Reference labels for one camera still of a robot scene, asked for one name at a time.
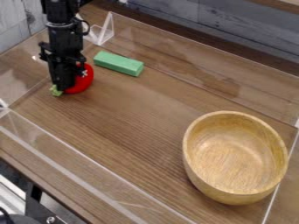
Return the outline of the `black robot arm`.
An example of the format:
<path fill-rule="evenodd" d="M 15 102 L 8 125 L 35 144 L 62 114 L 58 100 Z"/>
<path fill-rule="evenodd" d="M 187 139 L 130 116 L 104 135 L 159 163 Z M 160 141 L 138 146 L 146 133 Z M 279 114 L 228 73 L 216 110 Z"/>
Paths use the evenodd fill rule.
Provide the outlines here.
<path fill-rule="evenodd" d="M 83 25 L 90 23 L 78 18 L 79 0 L 42 0 L 42 12 L 47 17 L 50 41 L 39 43 L 40 59 L 48 63 L 52 85 L 67 92 L 86 73 L 87 58 L 82 51 L 90 29 Z"/>

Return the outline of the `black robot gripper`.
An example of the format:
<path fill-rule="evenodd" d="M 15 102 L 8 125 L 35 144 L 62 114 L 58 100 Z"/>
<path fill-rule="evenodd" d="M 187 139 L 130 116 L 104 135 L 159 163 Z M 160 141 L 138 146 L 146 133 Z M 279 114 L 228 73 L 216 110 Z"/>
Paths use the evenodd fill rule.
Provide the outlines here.
<path fill-rule="evenodd" d="M 64 91 L 75 86 L 78 66 L 87 62 L 83 56 L 83 37 L 90 34 L 83 31 L 86 20 L 76 17 L 67 24 L 48 22 L 50 42 L 40 42 L 40 59 L 48 63 L 51 82 L 59 91 Z"/>

